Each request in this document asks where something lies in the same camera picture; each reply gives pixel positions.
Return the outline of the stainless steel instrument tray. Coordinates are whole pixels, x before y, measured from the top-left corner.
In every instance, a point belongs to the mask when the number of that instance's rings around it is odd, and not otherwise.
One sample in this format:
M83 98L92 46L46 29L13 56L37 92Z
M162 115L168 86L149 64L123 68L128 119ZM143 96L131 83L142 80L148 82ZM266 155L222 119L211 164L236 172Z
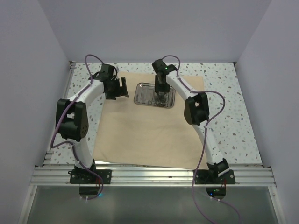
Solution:
M166 93L155 92L155 85L150 83L139 83L135 90L134 103L152 107L172 108L175 104L176 91L170 87Z

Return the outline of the steel surgical scissors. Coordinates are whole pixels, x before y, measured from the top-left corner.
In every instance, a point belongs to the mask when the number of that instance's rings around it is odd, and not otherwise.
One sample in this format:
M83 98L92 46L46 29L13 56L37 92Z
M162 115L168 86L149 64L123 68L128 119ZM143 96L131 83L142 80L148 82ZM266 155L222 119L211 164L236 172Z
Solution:
M165 101L166 93L164 92L158 92L154 93L154 106L158 107L166 107L166 101Z

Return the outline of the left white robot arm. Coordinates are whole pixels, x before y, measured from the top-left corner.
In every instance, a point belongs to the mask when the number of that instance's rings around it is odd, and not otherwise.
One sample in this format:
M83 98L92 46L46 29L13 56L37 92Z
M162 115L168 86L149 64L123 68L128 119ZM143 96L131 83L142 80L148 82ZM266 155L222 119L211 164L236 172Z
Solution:
M106 63L102 64L100 71L90 74L87 84L79 92L57 102L56 127L50 146L71 146L75 167L81 171L80 177L86 183L92 183L97 178L94 159L86 140L89 130L87 109L103 94L107 100L129 97L126 78L118 78L117 68Z

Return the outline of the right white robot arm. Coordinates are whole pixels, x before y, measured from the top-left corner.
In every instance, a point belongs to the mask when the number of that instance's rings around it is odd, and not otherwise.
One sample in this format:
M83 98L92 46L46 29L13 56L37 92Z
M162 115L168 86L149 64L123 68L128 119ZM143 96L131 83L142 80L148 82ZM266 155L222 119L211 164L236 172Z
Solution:
M208 93L217 94L223 101L223 95L216 91L198 91L188 84L179 74L179 67L173 64L167 65L163 59L157 59L152 63L155 72L155 93L164 94L172 87L185 101L184 118L198 134L202 145L202 155L206 156L208 166L208 178L213 183L219 183L224 179L230 168L222 152L217 146L214 137L207 135L209 122L217 117L224 108L221 108L213 117L210 117Z

